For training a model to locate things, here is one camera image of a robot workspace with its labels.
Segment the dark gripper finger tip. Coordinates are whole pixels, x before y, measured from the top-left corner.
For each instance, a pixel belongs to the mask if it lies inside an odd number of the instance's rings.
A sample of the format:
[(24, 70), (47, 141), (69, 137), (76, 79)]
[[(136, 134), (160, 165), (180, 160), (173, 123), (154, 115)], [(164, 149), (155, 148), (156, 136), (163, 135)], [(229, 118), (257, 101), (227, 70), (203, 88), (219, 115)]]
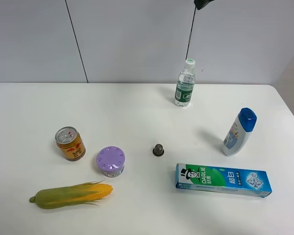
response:
[(214, 0), (194, 0), (194, 4), (197, 10), (201, 10), (212, 1)]

